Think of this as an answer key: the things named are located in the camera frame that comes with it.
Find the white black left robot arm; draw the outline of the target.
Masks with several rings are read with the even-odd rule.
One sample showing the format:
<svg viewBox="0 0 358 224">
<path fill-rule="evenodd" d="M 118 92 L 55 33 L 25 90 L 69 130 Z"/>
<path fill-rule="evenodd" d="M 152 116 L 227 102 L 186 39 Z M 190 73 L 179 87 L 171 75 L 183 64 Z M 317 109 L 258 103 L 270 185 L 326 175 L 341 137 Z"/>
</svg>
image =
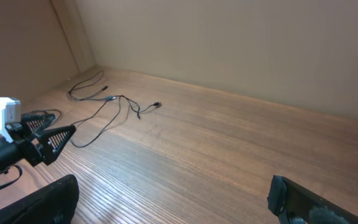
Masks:
<svg viewBox="0 0 358 224">
<path fill-rule="evenodd" d="M 31 166 L 43 162 L 49 165 L 55 162 L 63 148 L 74 135 L 74 125 L 50 129 L 55 115 L 23 114 L 19 123 L 6 126 L 13 142 L 0 138 L 0 174 L 25 159 Z"/>
</svg>

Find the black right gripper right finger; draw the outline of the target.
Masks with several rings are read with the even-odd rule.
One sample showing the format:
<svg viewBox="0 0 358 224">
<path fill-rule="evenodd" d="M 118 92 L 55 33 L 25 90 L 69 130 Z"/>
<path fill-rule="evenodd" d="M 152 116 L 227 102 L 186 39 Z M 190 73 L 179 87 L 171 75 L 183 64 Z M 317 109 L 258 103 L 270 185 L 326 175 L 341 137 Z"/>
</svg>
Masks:
<svg viewBox="0 0 358 224">
<path fill-rule="evenodd" d="M 267 201 L 281 224 L 358 224 L 357 215 L 280 175 L 273 176 Z"/>
</svg>

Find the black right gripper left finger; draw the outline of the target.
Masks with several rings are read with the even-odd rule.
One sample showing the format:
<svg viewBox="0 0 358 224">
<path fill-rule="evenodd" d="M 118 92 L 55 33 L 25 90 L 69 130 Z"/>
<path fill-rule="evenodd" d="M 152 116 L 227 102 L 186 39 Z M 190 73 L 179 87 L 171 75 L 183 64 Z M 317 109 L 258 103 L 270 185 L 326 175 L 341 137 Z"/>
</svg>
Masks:
<svg viewBox="0 0 358 224">
<path fill-rule="evenodd" d="M 68 174 L 0 209 L 0 224 L 70 223 L 78 200 L 77 179 Z"/>
</svg>

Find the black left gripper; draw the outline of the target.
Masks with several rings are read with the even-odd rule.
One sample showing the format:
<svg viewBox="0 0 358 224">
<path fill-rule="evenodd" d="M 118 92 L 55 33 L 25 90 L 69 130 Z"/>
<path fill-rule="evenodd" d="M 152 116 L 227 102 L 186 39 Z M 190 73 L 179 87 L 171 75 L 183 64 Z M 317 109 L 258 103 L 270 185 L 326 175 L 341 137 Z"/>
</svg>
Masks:
<svg viewBox="0 0 358 224">
<path fill-rule="evenodd" d="M 7 124 L 6 129 L 13 139 L 8 150 L 9 162 L 15 164 L 25 159 L 31 166 L 41 162 L 45 165 L 55 162 L 74 135 L 76 127 L 69 125 L 46 129 L 54 120 L 55 115 L 52 113 L 26 113 L 21 116 L 20 123 Z M 32 141 L 36 138 L 39 143 L 34 144 Z"/>
</svg>

